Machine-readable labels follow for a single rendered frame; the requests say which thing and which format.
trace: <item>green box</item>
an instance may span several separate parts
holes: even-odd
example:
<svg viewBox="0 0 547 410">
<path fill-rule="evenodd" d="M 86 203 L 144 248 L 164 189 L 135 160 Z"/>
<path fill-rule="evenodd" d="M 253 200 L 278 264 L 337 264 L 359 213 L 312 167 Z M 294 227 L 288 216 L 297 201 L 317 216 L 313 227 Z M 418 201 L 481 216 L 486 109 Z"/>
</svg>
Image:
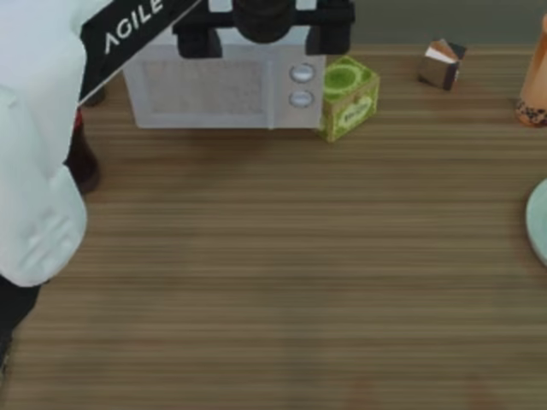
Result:
<svg viewBox="0 0 547 410">
<path fill-rule="evenodd" d="M 319 134 L 333 143 L 376 114 L 379 83 L 377 73 L 351 57 L 329 65 Z"/>
</svg>

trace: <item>white knob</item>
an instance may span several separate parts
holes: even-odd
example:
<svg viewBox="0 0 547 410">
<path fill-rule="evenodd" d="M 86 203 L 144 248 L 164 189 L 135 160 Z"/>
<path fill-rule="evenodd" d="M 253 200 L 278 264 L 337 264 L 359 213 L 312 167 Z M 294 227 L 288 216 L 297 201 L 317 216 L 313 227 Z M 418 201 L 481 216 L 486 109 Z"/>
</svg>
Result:
<svg viewBox="0 0 547 410">
<path fill-rule="evenodd" d="M 308 83 L 315 77 L 315 67 L 310 64 L 301 64 L 293 67 L 291 70 L 291 78 L 297 83 Z"/>
<path fill-rule="evenodd" d="M 314 103 L 314 95 L 309 91 L 296 91 L 291 94 L 291 105 L 296 108 L 307 108 Z"/>
</svg>

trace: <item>orange bottle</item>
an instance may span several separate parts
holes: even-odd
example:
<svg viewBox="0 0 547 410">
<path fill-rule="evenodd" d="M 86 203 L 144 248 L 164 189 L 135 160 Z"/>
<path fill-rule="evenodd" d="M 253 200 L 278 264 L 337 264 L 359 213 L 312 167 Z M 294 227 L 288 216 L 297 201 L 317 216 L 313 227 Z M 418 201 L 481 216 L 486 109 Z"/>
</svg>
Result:
<svg viewBox="0 0 547 410">
<path fill-rule="evenodd" d="M 527 126 L 547 126 L 547 15 L 517 105 L 518 119 Z"/>
</svg>

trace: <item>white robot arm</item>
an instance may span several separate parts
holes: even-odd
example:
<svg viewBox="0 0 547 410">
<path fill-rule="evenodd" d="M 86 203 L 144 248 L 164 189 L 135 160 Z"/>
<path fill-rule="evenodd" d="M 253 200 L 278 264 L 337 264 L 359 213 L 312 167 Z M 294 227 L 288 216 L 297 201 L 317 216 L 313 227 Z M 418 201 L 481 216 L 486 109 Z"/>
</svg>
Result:
<svg viewBox="0 0 547 410">
<path fill-rule="evenodd" d="M 307 25 L 310 53 L 350 46 L 352 0 L 318 0 L 317 13 L 297 12 L 296 0 L 232 0 L 232 13 L 212 14 L 214 1 L 0 0 L 0 275 L 32 287 L 68 264 L 86 226 L 63 165 L 77 107 L 170 26 L 185 58 L 221 58 L 220 26 L 267 44 Z"/>
</svg>

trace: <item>small cardboard box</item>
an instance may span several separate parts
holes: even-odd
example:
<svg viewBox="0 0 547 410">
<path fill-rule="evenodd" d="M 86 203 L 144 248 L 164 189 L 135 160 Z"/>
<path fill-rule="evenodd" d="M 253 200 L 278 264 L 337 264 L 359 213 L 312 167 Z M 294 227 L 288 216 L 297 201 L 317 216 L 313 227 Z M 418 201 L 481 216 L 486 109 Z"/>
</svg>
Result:
<svg viewBox="0 0 547 410">
<path fill-rule="evenodd" d="M 333 143 L 374 115 L 379 84 L 377 73 L 348 56 L 327 67 L 320 135 Z"/>
<path fill-rule="evenodd" d="M 450 91 L 458 80 L 467 48 L 444 39 L 433 41 L 421 60 L 418 79 Z"/>
</svg>

